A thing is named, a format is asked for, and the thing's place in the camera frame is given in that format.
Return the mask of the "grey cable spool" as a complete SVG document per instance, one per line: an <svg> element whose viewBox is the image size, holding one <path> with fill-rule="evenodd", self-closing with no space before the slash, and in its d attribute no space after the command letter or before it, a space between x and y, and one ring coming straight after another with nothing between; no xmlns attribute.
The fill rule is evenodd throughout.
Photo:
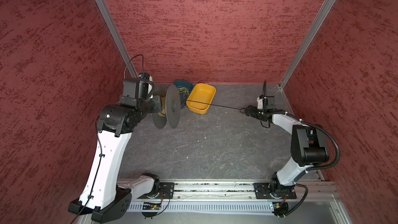
<svg viewBox="0 0 398 224"><path fill-rule="evenodd" d="M170 85L167 91L163 87L155 88L152 99L155 107L151 117L155 127L162 129L168 123L172 129L176 129L181 113L181 102L177 87Z"/></svg>

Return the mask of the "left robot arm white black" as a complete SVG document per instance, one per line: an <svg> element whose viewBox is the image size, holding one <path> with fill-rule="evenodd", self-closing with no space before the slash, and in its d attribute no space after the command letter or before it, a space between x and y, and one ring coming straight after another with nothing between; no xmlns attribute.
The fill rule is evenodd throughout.
<svg viewBox="0 0 398 224"><path fill-rule="evenodd" d="M125 79L123 93L117 104L103 108L95 121L96 152L86 186L79 198L71 201L68 211L92 215L92 220L104 224L121 218L132 200L147 195L161 195L158 176L144 173L127 187L117 185L121 161L134 128L148 115L160 111L160 96L149 74Z"/></svg>

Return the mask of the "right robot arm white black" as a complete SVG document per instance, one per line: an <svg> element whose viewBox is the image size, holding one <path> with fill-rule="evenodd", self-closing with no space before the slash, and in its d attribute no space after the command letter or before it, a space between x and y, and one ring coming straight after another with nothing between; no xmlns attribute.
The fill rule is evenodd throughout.
<svg viewBox="0 0 398 224"><path fill-rule="evenodd" d="M281 199L294 191L296 182L311 168L317 169L329 161L330 155L326 141L326 131L319 125L305 123L294 115L278 110L273 96L261 95L258 105L244 109L248 117L256 118L281 127L291 135L291 157L285 166L274 173L264 193L271 198Z"/></svg>

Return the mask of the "teal plastic bin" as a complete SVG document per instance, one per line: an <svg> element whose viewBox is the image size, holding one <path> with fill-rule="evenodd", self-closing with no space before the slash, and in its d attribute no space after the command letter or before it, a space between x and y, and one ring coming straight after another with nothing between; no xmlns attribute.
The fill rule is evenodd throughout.
<svg viewBox="0 0 398 224"><path fill-rule="evenodd" d="M184 108L186 106L186 101L194 88L194 85L185 80L177 80L173 84L178 89L179 96L180 96L180 102L181 102L181 108Z"/></svg>

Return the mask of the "yellow plastic bin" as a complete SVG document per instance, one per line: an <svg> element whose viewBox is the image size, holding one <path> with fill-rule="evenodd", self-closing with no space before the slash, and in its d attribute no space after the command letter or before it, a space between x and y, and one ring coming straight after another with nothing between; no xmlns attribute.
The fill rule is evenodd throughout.
<svg viewBox="0 0 398 224"><path fill-rule="evenodd" d="M208 84L200 83L195 85L186 101L188 109L197 114L206 114L216 91L214 86Z"/></svg>

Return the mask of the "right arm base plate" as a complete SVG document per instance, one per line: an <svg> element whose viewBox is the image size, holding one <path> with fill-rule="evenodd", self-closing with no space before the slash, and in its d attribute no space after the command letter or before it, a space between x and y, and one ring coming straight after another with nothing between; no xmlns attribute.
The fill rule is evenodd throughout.
<svg viewBox="0 0 398 224"><path fill-rule="evenodd" d="M270 183L254 183L256 199L291 200L297 199L294 186L283 186Z"/></svg>

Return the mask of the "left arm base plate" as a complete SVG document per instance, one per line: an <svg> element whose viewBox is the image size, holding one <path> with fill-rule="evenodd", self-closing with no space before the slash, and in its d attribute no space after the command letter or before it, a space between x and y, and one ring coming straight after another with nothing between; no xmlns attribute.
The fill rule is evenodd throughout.
<svg viewBox="0 0 398 224"><path fill-rule="evenodd" d="M175 188L175 183L170 183L170 182L160 182L160 189L158 193L151 195L151 194L146 194L142 195L138 199L156 199L156 200L161 200L161 199L172 199L174 195L174 188Z"/></svg>

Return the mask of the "aluminium front rail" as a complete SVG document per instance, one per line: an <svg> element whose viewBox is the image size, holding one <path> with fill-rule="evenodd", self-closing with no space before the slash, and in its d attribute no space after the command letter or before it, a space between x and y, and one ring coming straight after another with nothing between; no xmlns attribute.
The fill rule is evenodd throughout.
<svg viewBox="0 0 398 224"><path fill-rule="evenodd" d="M267 199L256 199L254 192L255 181L244 181L244 180L175 180L165 181L175 183L174 195L172 200L174 201L268 201L268 202L282 202L283 200L267 200ZM119 181L119 187L121 189L131 189L132 201L150 201L160 202L161 200L167 199L138 199L142 195L158 193L159 190L155 190L155 193L148 193L145 191L146 185L151 186L151 183L141 183L140 186L135 184L133 181ZM341 197L337 192L337 189L333 182L329 181L301 181L301 184L308 188L307 197L305 200L321 202L321 201L341 201ZM305 188L299 187L298 184L295 186L295 193L297 199L291 199L285 201L299 201L305 193ZM100 200L101 197L105 197L104 203L110 203L114 198L110 198L115 193L115 190L111 190L111 193L105 192L105 186L98 188L94 187L92 195Z"/></svg>

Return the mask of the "left aluminium corner post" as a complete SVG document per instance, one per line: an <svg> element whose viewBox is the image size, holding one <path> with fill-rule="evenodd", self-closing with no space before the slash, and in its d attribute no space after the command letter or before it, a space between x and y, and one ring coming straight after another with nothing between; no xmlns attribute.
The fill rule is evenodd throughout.
<svg viewBox="0 0 398 224"><path fill-rule="evenodd" d="M102 14L103 19L105 20L105 23L111 33L111 36L112 36L118 50L119 50L119 53L122 56L122 59L126 65L126 68L129 71L129 74L132 77L138 77L138 73L137 73L134 65L132 64L131 57L130 57L130 55L127 51L127 48L122 40L122 37L118 31L118 28L112 18L112 15L111 15L109 8L106 4L106 1L105 0L95 0L95 2Z"/></svg>

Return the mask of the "aluminium corner post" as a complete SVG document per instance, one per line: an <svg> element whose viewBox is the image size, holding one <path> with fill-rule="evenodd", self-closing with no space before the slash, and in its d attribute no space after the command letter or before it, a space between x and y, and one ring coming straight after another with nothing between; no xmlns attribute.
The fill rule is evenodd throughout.
<svg viewBox="0 0 398 224"><path fill-rule="evenodd" d="M335 4L336 0L324 0L318 13L316 14L311 27L309 28L305 38L303 39L300 47L298 48L295 56L293 57L292 62L288 66L283 78L279 83L279 89L281 91L284 90L285 86L287 85L289 79L293 75L296 67L298 66L299 62L305 55L307 49L309 48L310 44L312 43L313 39L315 38L316 34L318 33L320 27L322 26L324 20L328 16L330 10L332 9L333 5Z"/></svg>
<svg viewBox="0 0 398 224"><path fill-rule="evenodd" d="M95 2L102 14L103 19L105 20L105 23L111 33L111 36L112 36L118 50L119 50L119 53L122 56L122 59L126 65L126 68L129 71L129 74L132 77L138 77L138 73L137 73L134 65L132 64L131 57L130 57L130 55L127 51L127 48L122 40L122 37L118 31L118 28L112 18L112 15L111 15L109 8L106 4L106 1L105 0L95 0Z"/></svg>

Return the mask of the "right aluminium corner post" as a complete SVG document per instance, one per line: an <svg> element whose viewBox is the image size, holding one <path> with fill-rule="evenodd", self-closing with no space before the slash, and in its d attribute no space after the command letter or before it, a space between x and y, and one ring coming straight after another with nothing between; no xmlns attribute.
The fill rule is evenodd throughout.
<svg viewBox="0 0 398 224"><path fill-rule="evenodd" d="M318 13L316 14L311 27L309 28L305 38L303 39L300 47L298 48L295 56L293 57L292 62L288 66L283 78L279 83L279 89L281 91L284 90L285 86L287 85L289 79L293 75L296 67L298 66L299 62L305 55L307 49L309 48L310 44L312 43L313 39L315 38L316 34L318 33L320 27L322 26L324 20L328 16L330 10L332 9L333 5L335 4L336 0L324 0Z"/></svg>

